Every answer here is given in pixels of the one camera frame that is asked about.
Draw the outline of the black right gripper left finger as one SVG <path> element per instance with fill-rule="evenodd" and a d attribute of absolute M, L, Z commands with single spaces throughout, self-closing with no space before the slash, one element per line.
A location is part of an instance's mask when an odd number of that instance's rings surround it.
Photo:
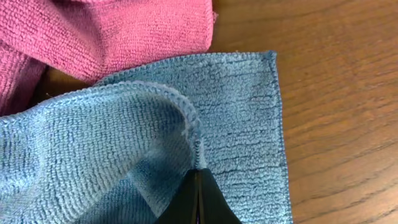
<path fill-rule="evenodd" d="M 189 170 L 168 207 L 155 224 L 198 223 L 198 170 Z"/>

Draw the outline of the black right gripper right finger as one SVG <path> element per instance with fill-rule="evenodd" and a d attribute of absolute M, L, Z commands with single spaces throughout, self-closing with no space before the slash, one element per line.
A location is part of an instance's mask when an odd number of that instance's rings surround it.
<path fill-rule="evenodd" d="M 199 170 L 198 173 L 197 215 L 199 224 L 241 224 L 209 169 Z"/>

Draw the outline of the blue microfiber cloth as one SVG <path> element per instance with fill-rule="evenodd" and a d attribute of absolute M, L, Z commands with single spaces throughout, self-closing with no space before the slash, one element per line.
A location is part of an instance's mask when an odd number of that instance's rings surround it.
<path fill-rule="evenodd" d="M 2 223 L 153 223 L 191 169 L 292 223 L 276 54 L 169 58 L 1 118 Z"/>

